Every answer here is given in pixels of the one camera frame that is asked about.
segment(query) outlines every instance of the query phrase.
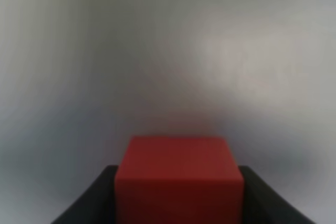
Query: cube front face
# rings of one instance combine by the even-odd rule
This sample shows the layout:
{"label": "cube front face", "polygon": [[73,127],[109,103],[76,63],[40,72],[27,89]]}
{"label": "cube front face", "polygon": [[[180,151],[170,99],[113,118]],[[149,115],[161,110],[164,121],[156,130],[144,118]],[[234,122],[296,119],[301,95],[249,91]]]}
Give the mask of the cube front face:
{"label": "cube front face", "polygon": [[[228,148],[223,140],[179,138],[176,141],[174,138],[170,141],[170,138],[160,137],[151,137],[150,140],[146,138],[145,141],[141,139],[130,143],[116,175],[118,224],[240,222],[244,181],[230,153],[227,153]],[[175,150],[179,157],[173,161],[171,154]],[[219,165],[223,169],[219,169],[219,173],[212,173],[213,166],[218,169],[218,164],[215,163],[225,161],[223,155],[227,159],[227,162]],[[141,167],[138,166],[139,157],[145,157]],[[143,167],[147,163],[151,171]],[[160,165],[168,170],[167,173],[155,170]]]}

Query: cube top face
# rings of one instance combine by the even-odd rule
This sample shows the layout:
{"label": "cube top face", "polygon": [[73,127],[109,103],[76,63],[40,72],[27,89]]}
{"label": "cube top face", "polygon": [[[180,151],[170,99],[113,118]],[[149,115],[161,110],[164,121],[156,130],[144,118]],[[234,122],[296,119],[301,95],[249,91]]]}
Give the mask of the cube top face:
{"label": "cube top face", "polygon": [[220,137],[134,137],[116,180],[243,182]]}

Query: red block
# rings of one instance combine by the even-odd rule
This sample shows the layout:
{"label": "red block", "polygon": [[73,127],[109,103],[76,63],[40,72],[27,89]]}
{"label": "red block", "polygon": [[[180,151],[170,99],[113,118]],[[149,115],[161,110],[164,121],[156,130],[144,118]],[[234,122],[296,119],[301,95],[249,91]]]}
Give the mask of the red block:
{"label": "red block", "polygon": [[238,224],[244,181],[219,137],[134,137],[115,180],[117,224]]}

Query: white wall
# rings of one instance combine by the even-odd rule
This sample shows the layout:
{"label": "white wall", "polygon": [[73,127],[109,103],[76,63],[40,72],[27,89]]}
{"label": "white wall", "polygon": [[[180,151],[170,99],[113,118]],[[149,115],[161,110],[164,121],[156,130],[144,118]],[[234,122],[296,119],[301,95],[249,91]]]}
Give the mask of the white wall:
{"label": "white wall", "polygon": [[0,0],[0,217],[51,221],[132,134],[222,134],[333,223],[335,1]]}

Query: black plastic part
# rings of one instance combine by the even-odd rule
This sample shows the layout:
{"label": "black plastic part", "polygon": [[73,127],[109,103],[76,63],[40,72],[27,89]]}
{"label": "black plastic part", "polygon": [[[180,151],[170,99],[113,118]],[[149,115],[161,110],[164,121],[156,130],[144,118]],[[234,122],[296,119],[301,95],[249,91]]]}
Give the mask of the black plastic part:
{"label": "black plastic part", "polygon": [[92,185],[52,224],[114,224],[114,177],[118,166],[108,166]]}
{"label": "black plastic part", "polygon": [[242,224],[312,224],[247,166],[239,167],[245,181]]}
{"label": "black plastic part", "polygon": [[[114,177],[108,166],[86,192],[52,224],[115,224]],[[313,224],[249,167],[240,166],[245,181],[242,224]]]}

